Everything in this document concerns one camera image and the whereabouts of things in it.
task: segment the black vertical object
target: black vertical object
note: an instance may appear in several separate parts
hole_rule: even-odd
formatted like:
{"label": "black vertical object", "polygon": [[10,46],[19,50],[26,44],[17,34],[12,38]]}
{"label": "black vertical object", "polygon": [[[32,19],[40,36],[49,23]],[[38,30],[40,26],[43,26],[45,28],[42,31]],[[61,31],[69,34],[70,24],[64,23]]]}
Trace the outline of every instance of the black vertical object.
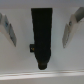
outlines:
{"label": "black vertical object", "polygon": [[34,53],[39,69],[47,68],[51,56],[52,8],[32,8]]}

